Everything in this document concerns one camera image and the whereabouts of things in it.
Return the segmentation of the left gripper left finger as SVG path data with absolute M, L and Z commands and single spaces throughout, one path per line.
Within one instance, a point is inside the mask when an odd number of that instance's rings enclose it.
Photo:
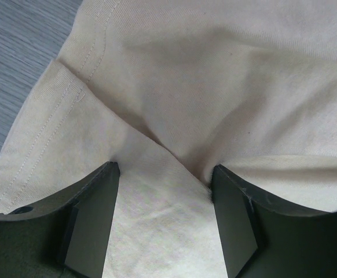
M 37 202 L 0 213 L 0 277 L 101 277 L 120 170 L 107 162 Z

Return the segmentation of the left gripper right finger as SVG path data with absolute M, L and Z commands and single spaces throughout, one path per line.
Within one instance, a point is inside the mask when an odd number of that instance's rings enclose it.
M 211 191 L 229 277 L 337 277 L 337 211 L 287 201 L 221 165 Z

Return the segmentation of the beige t shirt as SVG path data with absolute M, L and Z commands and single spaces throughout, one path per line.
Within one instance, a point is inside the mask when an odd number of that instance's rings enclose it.
M 107 161 L 104 277 L 225 277 L 222 164 L 337 211 L 337 1 L 84 1 L 0 152 L 0 213 Z

